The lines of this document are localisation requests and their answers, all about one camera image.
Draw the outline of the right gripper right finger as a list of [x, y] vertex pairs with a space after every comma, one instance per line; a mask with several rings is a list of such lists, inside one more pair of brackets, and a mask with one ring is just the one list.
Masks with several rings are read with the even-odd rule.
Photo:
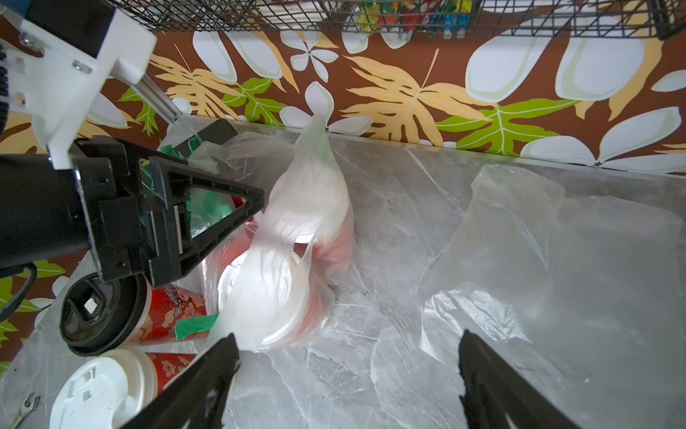
[[575, 428], [478, 335], [464, 331], [458, 348], [470, 428]]

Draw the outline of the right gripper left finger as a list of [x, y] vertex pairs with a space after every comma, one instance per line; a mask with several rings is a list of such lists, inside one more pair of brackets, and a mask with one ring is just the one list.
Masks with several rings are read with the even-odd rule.
[[126, 428], [222, 428], [232, 383], [239, 371], [235, 336], [218, 341], [185, 370]]

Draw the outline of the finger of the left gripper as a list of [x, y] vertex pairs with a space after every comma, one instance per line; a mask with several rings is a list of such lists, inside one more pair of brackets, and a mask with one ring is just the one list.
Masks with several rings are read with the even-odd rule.
[[[264, 206], [264, 191], [188, 166], [174, 158], [150, 157], [148, 169], [155, 197], [149, 203], [154, 253], [146, 278], [162, 287], [187, 276], [234, 230]], [[190, 228], [187, 202], [191, 191], [203, 189], [243, 200], [243, 205], [198, 235]]]

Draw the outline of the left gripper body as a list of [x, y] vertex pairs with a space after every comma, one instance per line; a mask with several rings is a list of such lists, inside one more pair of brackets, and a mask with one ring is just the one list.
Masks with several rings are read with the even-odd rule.
[[178, 246], [188, 243], [188, 227], [180, 227], [179, 240], [166, 242], [164, 234], [174, 229], [164, 216], [174, 211], [152, 189], [156, 172], [145, 174], [140, 164], [160, 158], [186, 168], [188, 162], [107, 136], [75, 139], [69, 158], [99, 280], [145, 275], [161, 287], [186, 277], [188, 262]]

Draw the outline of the green straw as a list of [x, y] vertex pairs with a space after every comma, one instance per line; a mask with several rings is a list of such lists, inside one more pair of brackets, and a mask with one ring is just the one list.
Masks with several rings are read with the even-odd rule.
[[176, 341], [194, 340], [202, 335], [207, 336], [213, 329], [217, 318], [217, 315], [210, 315], [180, 319], [174, 327]]

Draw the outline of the clear plastic carrier bag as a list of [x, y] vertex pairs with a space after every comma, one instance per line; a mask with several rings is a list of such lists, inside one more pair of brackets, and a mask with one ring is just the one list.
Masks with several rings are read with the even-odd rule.
[[[279, 227], [277, 204], [269, 201], [275, 182], [286, 172], [306, 164], [335, 164], [339, 167], [326, 133], [326, 120], [322, 115], [308, 119], [307, 125], [295, 142], [287, 142], [273, 135], [244, 132], [229, 139], [224, 145], [204, 143], [194, 152], [189, 163], [201, 170], [232, 178], [243, 184], [250, 184], [264, 190], [266, 203], [250, 220], [246, 221], [251, 242], [248, 250], [267, 248], [295, 252], [310, 263], [312, 271], [312, 251], [309, 246], [300, 247], [295, 236]], [[219, 259], [213, 252], [201, 263], [198, 273], [205, 293], [205, 302], [210, 312], [219, 315], [218, 282], [221, 273], [234, 259]], [[333, 292], [333, 286], [327, 284]], [[300, 346], [314, 339], [320, 328], [304, 343], [286, 346]], [[205, 346], [211, 347], [217, 341], [205, 338]]]

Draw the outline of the black lid red cup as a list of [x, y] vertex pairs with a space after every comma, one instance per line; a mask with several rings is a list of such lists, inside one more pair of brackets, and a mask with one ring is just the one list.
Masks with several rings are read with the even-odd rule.
[[177, 342], [183, 320], [207, 316], [204, 297], [176, 285], [153, 288], [142, 275], [101, 282], [93, 273], [67, 291], [59, 329], [71, 352], [98, 356], [129, 346]]

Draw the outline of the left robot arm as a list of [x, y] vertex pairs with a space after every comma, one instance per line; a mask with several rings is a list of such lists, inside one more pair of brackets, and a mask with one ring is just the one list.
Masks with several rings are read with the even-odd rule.
[[[242, 200], [200, 234], [187, 203], [204, 189]], [[264, 191], [122, 139], [77, 139], [64, 170], [47, 155], [1, 159], [1, 266], [82, 250], [105, 282], [143, 275], [156, 288], [188, 275], [264, 205]]]

